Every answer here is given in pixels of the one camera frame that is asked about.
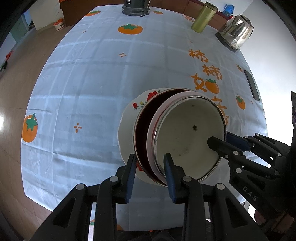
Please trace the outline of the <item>person's right hand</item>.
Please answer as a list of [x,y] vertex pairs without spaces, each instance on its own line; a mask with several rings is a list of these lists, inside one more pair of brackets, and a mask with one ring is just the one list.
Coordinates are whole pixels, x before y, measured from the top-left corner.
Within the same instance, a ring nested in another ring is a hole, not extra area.
[[254,219],[258,225],[263,225],[266,223],[266,219],[257,210],[255,210]]

